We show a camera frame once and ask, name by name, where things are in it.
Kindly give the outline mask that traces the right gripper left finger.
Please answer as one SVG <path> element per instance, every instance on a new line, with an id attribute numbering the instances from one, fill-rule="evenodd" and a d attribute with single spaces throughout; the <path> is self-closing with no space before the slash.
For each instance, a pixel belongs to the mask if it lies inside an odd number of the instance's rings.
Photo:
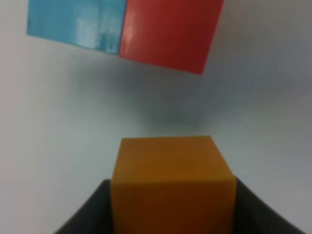
<path id="1" fill-rule="evenodd" d="M 110 180 L 104 180 L 58 234 L 113 234 Z"/>

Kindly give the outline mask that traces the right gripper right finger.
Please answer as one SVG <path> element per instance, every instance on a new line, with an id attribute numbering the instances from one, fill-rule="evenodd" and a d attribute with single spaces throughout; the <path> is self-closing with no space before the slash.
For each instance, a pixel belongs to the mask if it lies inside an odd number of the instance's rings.
<path id="1" fill-rule="evenodd" d="M 237 178 L 233 233 L 302 234 L 303 231 L 275 212 Z"/>

